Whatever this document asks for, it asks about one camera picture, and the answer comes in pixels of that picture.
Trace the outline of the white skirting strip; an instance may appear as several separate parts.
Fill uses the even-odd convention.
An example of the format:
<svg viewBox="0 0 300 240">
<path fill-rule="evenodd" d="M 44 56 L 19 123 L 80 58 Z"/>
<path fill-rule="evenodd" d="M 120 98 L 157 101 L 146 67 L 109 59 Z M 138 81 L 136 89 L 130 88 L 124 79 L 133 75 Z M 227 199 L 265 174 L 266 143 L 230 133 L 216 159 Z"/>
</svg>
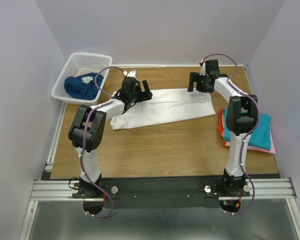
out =
<svg viewBox="0 0 300 240">
<path fill-rule="evenodd" d="M 114 67 L 119 67 L 122 69 L 128 68 L 199 68 L 197 64 L 112 64 Z"/>
</svg>

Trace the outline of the aluminium side rail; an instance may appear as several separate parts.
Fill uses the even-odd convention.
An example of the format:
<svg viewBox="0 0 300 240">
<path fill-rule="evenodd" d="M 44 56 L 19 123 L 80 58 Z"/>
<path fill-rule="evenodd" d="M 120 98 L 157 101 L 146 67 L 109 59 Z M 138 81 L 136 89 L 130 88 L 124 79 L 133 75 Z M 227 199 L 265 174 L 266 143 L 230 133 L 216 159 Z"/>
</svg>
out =
<svg viewBox="0 0 300 240">
<path fill-rule="evenodd" d="M 57 152 L 59 137 L 60 137 L 62 124 L 63 124 L 63 120 L 64 120 L 64 115 L 65 115 L 65 111 L 66 111 L 66 106 L 67 106 L 66 103 L 62 103 L 62 105 L 61 105 L 60 113 L 59 113 L 58 120 L 57 120 L 56 127 L 55 127 L 55 132 L 54 132 L 51 146 L 49 149 L 48 157 L 47 157 L 47 160 L 45 163 L 44 172 L 51 172 L 53 169 L 53 164 L 54 164 L 55 155 Z"/>
</svg>

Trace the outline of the aluminium extrusion rail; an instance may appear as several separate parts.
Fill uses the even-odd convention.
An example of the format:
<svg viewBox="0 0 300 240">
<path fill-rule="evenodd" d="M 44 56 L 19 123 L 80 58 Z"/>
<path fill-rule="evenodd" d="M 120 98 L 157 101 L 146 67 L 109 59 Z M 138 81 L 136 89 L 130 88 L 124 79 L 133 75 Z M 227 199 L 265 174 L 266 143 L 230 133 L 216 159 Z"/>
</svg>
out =
<svg viewBox="0 0 300 240">
<path fill-rule="evenodd" d="M 73 192 L 68 180 L 38 180 L 33 183 L 31 201 L 72 201 Z"/>
</svg>

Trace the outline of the white plastic laundry basket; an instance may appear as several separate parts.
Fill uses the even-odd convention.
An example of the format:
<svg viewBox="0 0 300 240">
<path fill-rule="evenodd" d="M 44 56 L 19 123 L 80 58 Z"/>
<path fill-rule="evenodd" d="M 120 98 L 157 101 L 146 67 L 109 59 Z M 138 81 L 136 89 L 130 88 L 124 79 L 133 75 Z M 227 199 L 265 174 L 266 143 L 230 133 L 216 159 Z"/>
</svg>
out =
<svg viewBox="0 0 300 240">
<path fill-rule="evenodd" d="M 65 65 L 63 66 L 56 82 L 51 90 L 51 97 L 61 100 L 67 104 L 94 106 L 98 103 L 101 95 L 98 92 L 93 100 L 83 100 L 72 98 L 64 88 L 64 82 L 67 77 L 78 77 L 89 73 L 98 73 L 102 69 L 112 65 L 113 59 L 109 55 L 75 52 L 70 55 Z"/>
</svg>

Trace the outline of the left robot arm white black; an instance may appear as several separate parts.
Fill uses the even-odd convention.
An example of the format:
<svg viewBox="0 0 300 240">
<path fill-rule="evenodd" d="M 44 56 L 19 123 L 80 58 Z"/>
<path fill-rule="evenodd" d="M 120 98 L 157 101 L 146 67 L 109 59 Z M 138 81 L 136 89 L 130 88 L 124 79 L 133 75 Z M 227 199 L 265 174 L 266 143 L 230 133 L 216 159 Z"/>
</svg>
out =
<svg viewBox="0 0 300 240">
<path fill-rule="evenodd" d="M 102 142 L 106 121 L 125 114 L 137 103 L 149 101 L 152 97 L 146 80 L 139 82 L 135 77 L 126 76 L 121 88 L 107 102 L 78 108 L 68 138 L 78 153 L 80 179 L 86 182 L 83 191 L 89 197 L 97 197 L 101 191 L 101 185 L 97 182 L 101 177 L 97 148 Z"/>
</svg>

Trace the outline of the orange folded t shirt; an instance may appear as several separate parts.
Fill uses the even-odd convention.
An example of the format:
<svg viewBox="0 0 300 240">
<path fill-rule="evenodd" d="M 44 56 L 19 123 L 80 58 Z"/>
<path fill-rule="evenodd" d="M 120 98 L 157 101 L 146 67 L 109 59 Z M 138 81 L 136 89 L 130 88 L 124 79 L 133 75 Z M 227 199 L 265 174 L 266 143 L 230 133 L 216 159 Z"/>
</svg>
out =
<svg viewBox="0 0 300 240">
<path fill-rule="evenodd" d="M 223 146 L 224 147 L 229 147 L 229 143 L 225 140 L 225 127 L 224 127 L 224 110 L 225 108 L 221 108 L 219 115 L 218 115 L 218 127 L 217 127 L 217 131 L 219 133 L 219 135 L 222 137 L 223 140 Z"/>
</svg>

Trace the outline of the white t shirt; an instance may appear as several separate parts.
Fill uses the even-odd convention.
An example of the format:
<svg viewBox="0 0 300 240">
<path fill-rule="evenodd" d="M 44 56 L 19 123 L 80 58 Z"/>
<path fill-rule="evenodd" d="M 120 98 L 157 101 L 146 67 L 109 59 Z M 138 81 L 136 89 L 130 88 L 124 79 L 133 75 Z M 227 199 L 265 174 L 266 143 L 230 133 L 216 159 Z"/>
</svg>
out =
<svg viewBox="0 0 300 240">
<path fill-rule="evenodd" d="M 153 90 L 152 94 L 152 99 L 136 103 L 126 113 L 113 117 L 111 128 L 134 129 L 216 114 L 209 93 L 176 88 Z"/>
</svg>

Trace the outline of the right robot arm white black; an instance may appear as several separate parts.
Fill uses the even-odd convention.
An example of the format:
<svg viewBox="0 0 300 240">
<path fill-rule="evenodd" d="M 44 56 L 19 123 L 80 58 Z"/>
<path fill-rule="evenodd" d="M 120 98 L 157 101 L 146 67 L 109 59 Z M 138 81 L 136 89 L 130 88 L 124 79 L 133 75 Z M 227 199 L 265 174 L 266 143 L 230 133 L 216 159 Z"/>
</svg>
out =
<svg viewBox="0 0 300 240">
<path fill-rule="evenodd" d="M 248 143 L 251 134 L 259 124 L 258 98 L 239 89 L 226 74 L 222 74 L 216 59 L 202 59 L 200 72 L 189 75 L 188 92 L 196 90 L 201 93 L 214 91 L 228 102 L 225 123 L 230 131 L 230 150 L 228 163 L 224 169 L 219 189 L 231 196 L 242 190 L 246 183 L 245 168 Z"/>
</svg>

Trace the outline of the dark blue t shirt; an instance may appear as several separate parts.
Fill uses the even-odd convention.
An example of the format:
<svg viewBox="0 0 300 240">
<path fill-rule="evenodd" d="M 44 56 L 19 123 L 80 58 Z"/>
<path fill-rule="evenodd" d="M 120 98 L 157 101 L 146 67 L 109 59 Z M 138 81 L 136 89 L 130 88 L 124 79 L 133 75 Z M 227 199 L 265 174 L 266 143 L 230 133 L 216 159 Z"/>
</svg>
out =
<svg viewBox="0 0 300 240">
<path fill-rule="evenodd" d="M 97 73 L 69 76 L 64 81 L 64 89 L 72 98 L 92 101 L 96 98 L 99 89 L 95 85 Z"/>
</svg>

